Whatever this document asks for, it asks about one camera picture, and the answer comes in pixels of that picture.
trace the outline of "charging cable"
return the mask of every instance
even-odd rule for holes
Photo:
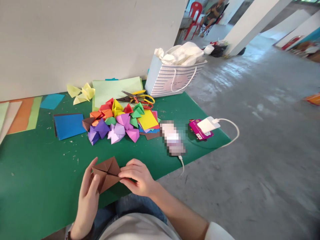
[[[220,147],[220,148],[223,148],[223,147],[226,147],[226,146],[230,145],[230,144],[233,143],[235,140],[237,140],[237,138],[240,136],[240,130],[239,130],[238,126],[237,126],[234,122],[230,121],[229,119],[216,118],[216,119],[213,120],[213,123],[218,123],[218,122],[220,122],[220,120],[224,120],[224,121],[227,121],[227,122],[233,124],[233,125],[235,126],[235,128],[237,129],[237,136],[236,136],[231,142],[229,142],[229,143],[227,143],[227,144],[225,144],[225,145],[223,145],[223,146]],[[183,164],[182,156],[178,156],[178,158],[180,159],[181,164],[182,164],[182,173],[181,173],[180,176],[179,176],[179,177],[181,177],[181,176],[183,175],[183,173],[184,173],[184,164]]]

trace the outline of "green tabletop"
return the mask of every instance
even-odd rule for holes
[[[8,135],[0,145],[0,239],[41,239],[72,223],[84,170],[96,156],[98,163],[115,156],[120,167],[137,158],[154,179],[181,167],[177,157],[168,156],[162,138],[147,141],[140,136],[134,143],[125,136],[113,145],[104,138],[92,146],[83,133],[59,141],[54,114],[83,113],[87,118],[92,109],[91,102],[73,105],[73,99],[62,94],[65,97],[55,110],[40,108],[36,129]],[[185,136],[185,164],[230,142],[220,129],[207,142],[196,139],[187,127],[189,119],[207,115],[186,93],[156,98],[153,109],[161,120],[174,120]],[[100,196],[99,207],[128,193],[117,183]]]

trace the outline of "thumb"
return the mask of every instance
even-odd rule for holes
[[[136,192],[136,190],[138,190],[137,185],[133,181],[131,181],[129,178],[122,178],[120,182],[126,185],[126,187],[129,188],[129,190],[133,193]]]
[[[99,186],[99,181],[100,181],[100,176],[98,174],[94,175],[93,180],[91,182],[89,191],[88,191],[88,195],[95,195],[97,190],[98,190],[98,186]]]

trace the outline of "concrete floor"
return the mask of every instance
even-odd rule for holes
[[[223,39],[229,27],[214,26],[194,42]],[[234,121],[240,137],[160,183],[237,240],[315,239],[320,109],[301,99],[320,91],[320,66],[273,43],[257,36],[243,56],[208,57],[187,92],[209,116]],[[220,123],[235,137],[231,124]]]

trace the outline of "fire extinguisher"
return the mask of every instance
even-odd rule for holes
[[[292,38],[286,45],[284,45],[281,49],[286,50],[288,47],[290,47],[292,44],[294,44],[296,41],[298,41],[303,36],[296,36]]]

